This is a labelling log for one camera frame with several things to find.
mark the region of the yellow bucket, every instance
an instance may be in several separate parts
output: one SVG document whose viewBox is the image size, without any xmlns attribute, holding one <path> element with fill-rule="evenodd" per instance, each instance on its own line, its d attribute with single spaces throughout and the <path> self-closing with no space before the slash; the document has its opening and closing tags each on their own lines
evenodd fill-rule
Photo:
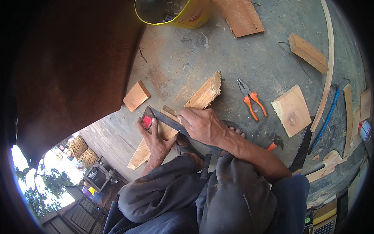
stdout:
<svg viewBox="0 0 374 234">
<path fill-rule="evenodd" d="M 149 5 L 147 5 L 147 12 L 145 12 L 140 7 L 140 5 L 144 2 L 149 4 L 150 1 L 135 0 L 135 12 L 141 21 L 150 25 L 170 25 L 177 28 L 194 29 L 205 24 L 212 15 L 211 0 L 188 0 L 186 6 L 173 20 L 163 23 L 153 23 L 150 22 L 152 20 L 148 20 L 147 18 L 155 16 L 157 13 L 154 11 L 158 11 L 159 8 L 148 7 Z"/>
</svg>

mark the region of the paint can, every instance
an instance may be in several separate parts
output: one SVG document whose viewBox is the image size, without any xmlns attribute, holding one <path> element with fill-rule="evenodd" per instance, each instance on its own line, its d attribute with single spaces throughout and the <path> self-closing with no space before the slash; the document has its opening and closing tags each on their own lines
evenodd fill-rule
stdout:
<svg viewBox="0 0 374 234">
<path fill-rule="evenodd" d="M 368 143 L 371 138 L 371 126 L 367 120 L 360 122 L 358 131 L 364 143 Z"/>
<path fill-rule="evenodd" d="M 185 29 L 202 26 L 212 15 L 211 0 L 186 0 L 179 13 L 165 17 L 165 3 L 174 4 L 178 2 L 183 3 L 184 1 L 135 0 L 135 13 L 146 24 L 170 25 Z"/>
</svg>

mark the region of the woven bamboo basket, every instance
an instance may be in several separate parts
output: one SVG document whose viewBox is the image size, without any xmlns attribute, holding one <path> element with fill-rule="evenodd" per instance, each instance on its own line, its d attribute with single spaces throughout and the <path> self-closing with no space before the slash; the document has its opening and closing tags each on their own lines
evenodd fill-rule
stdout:
<svg viewBox="0 0 374 234">
<path fill-rule="evenodd" d="M 87 169 L 87 168 L 91 168 L 98 158 L 99 157 L 97 157 L 94 151 L 92 151 L 91 149 L 88 149 L 82 154 L 82 156 L 79 157 L 79 160 L 82 162 L 83 166 Z"/>
<path fill-rule="evenodd" d="M 88 146 L 81 136 L 77 136 L 72 142 L 68 143 L 68 149 L 78 159 L 88 149 Z"/>
</svg>

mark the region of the metal gate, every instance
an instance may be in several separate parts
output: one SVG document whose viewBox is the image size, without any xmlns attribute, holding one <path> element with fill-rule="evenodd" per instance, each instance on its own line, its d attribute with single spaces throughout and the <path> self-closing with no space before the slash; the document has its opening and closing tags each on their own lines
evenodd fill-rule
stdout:
<svg viewBox="0 0 374 234">
<path fill-rule="evenodd" d="M 74 208 L 70 220 L 88 234 L 101 234 L 107 218 L 106 208 L 100 208 L 84 196 Z"/>
</svg>

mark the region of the hammer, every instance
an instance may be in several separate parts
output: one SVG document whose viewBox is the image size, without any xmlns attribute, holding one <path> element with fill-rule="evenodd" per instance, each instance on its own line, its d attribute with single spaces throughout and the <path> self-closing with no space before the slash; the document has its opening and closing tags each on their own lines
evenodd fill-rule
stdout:
<svg viewBox="0 0 374 234">
<path fill-rule="evenodd" d="M 267 148 L 267 150 L 272 151 L 275 147 L 279 145 L 282 147 L 282 150 L 283 150 L 282 138 L 280 136 L 274 136 L 272 139 L 274 140 L 274 142 Z"/>
</svg>

